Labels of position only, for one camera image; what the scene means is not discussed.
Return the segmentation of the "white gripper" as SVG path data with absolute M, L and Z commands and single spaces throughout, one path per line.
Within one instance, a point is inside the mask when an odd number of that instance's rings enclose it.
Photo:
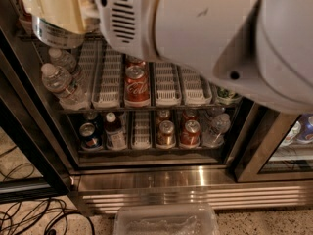
M 158 0 L 22 0 L 25 10 L 64 30 L 86 32 L 83 18 L 100 17 L 100 32 L 116 51 L 145 61 L 158 59 Z

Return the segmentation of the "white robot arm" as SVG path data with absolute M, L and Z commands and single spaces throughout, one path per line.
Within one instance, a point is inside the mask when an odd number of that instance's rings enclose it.
M 123 54 L 185 66 L 279 112 L 313 112 L 312 0 L 22 1 L 67 31 L 97 27 Z

